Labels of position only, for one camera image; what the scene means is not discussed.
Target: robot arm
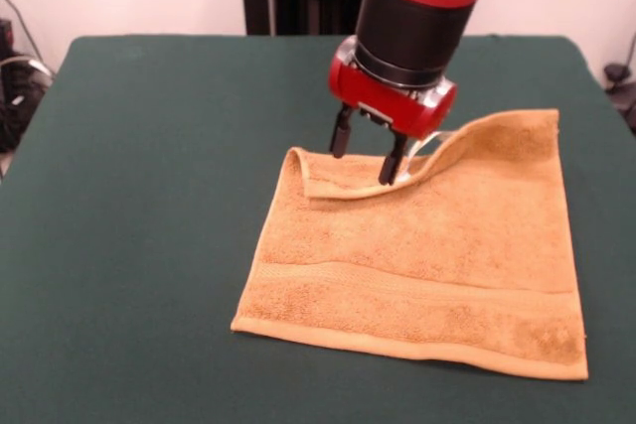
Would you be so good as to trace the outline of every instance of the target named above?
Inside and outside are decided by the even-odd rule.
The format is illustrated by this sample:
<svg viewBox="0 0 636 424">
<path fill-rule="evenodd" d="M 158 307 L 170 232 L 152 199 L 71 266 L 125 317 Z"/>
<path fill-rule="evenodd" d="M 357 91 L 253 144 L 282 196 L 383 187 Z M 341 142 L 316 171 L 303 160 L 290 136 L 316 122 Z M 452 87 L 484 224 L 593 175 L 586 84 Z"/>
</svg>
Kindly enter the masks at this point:
<svg viewBox="0 0 636 424">
<path fill-rule="evenodd" d="M 381 184 L 393 184 L 407 139 L 435 130 L 452 105 L 444 77 L 477 0 L 363 0 L 356 35 L 337 50 L 329 74 L 342 100 L 330 151 L 345 154 L 354 110 L 395 136 Z"/>
</svg>

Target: green felt surface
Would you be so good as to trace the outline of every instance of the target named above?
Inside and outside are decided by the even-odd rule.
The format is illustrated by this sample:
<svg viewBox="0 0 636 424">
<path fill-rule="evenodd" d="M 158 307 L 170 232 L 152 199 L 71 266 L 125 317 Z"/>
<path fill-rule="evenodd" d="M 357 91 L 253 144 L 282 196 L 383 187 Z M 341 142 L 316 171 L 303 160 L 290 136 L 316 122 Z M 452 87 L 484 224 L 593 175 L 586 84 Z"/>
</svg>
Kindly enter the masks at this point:
<svg viewBox="0 0 636 424">
<path fill-rule="evenodd" d="M 0 422 L 636 422 L 636 143 L 564 39 L 465 39 L 445 128 L 560 109 L 588 382 L 230 332 L 285 151 L 326 151 L 339 40 L 73 44 L 0 189 Z"/>
</svg>

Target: orange towel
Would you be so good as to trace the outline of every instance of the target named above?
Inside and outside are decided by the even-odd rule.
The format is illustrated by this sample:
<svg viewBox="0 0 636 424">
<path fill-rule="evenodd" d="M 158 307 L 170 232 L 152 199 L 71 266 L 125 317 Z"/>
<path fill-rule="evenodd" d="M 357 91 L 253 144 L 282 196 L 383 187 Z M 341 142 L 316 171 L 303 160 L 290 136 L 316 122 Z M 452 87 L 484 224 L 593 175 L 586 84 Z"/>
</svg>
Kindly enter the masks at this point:
<svg viewBox="0 0 636 424">
<path fill-rule="evenodd" d="M 382 158 L 290 150 L 232 330 L 587 379 L 557 124 L 473 121 L 393 187 Z"/>
</svg>

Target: towel edge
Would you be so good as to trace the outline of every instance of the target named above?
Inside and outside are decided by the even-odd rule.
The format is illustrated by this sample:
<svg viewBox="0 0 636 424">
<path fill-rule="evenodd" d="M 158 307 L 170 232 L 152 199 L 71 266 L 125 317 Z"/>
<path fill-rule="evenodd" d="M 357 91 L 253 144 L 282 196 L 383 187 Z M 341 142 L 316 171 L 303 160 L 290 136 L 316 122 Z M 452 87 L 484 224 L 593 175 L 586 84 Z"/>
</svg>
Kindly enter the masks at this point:
<svg viewBox="0 0 636 424">
<path fill-rule="evenodd" d="M 243 316 L 236 316 L 233 319 L 231 330 L 331 350 L 381 354 L 411 360 L 461 362 L 519 377 L 562 381 L 585 381 L 589 378 L 585 355 L 583 355 L 582 360 L 574 364 L 560 364 L 524 359 L 467 345 L 408 343 L 371 335 L 305 327 Z"/>
</svg>

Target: black cable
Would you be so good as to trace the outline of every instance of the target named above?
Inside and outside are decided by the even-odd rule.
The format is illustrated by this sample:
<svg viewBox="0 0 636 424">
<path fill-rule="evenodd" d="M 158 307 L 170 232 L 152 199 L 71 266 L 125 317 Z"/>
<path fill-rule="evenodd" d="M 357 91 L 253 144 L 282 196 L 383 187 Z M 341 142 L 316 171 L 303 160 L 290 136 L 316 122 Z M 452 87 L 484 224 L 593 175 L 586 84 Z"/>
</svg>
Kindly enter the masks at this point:
<svg viewBox="0 0 636 424">
<path fill-rule="evenodd" d="M 625 62 L 625 65 L 628 66 L 628 67 L 632 63 L 632 60 L 634 58 L 634 50 L 636 50 L 636 33 L 634 34 L 634 37 L 632 38 L 632 46 L 629 49 L 629 55 L 627 56 L 627 62 Z"/>
<path fill-rule="evenodd" d="M 40 53 L 40 49 L 38 49 L 38 45 L 36 44 L 35 40 L 33 40 L 33 36 L 31 35 L 31 32 L 29 31 L 29 28 L 27 27 L 27 24 L 25 23 L 24 18 L 22 17 L 22 13 L 20 12 L 20 9 L 18 9 L 18 7 L 16 7 L 16 4 L 14 4 L 11 0 L 5 0 L 5 2 L 9 4 L 9 7 L 11 7 L 11 9 L 15 12 L 16 16 L 18 17 L 18 20 L 20 21 L 20 25 L 22 26 L 22 30 L 24 30 L 24 33 L 27 35 L 27 38 L 29 39 L 31 46 L 33 47 L 33 51 L 36 53 L 36 56 L 38 57 L 38 59 L 41 61 L 43 58 L 42 58 L 42 54 Z"/>
</svg>

